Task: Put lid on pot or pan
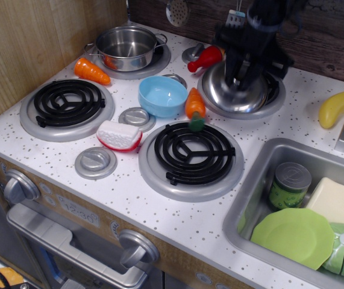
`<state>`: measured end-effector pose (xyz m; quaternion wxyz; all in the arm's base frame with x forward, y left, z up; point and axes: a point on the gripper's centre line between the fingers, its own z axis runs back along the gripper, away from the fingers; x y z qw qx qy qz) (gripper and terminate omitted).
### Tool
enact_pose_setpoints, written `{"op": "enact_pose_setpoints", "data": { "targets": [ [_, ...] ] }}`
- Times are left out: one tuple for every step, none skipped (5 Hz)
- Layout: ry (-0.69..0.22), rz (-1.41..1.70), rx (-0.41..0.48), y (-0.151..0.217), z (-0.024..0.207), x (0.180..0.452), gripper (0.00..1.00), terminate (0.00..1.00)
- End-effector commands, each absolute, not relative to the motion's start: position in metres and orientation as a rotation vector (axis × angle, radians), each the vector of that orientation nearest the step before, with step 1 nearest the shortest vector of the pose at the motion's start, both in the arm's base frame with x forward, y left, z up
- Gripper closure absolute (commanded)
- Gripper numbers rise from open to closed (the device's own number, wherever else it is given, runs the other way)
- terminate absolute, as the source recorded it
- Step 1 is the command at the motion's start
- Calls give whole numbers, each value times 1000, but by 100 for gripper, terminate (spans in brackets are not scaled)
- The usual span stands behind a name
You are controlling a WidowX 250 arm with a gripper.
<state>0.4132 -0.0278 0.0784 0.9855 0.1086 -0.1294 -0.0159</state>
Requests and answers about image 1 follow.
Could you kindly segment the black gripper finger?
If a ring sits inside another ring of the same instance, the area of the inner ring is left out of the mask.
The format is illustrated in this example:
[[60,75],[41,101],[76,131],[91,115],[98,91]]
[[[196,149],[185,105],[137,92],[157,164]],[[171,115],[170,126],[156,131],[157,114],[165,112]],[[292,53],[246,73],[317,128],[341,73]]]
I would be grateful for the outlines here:
[[237,51],[228,51],[225,60],[225,83],[231,86],[242,68],[244,59]]
[[244,61],[245,72],[241,80],[241,91],[247,90],[251,84],[261,75],[264,65],[260,62]]

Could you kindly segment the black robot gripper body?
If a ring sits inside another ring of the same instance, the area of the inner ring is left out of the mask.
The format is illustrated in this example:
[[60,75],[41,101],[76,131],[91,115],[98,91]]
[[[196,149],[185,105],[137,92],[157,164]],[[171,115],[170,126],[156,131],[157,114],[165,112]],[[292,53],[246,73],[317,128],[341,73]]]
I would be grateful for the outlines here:
[[250,24],[242,28],[217,25],[213,43],[224,48],[226,56],[228,51],[237,51],[244,61],[262,63],[262,73],[285,75],[294,64],[293,58],[277,42],[276,32],[263,32]]

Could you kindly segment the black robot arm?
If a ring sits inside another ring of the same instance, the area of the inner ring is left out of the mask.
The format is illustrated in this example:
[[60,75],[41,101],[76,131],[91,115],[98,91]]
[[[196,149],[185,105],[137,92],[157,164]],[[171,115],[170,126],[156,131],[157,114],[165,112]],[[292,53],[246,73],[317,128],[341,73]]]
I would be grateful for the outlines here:
[[232,28],[217,25],[213,44],[225,50],[225,83],[248,89],[263,73],[283,79],[294,60],[280,47],[277,32],[305,7],[305,1],[254,1],[247,24]]

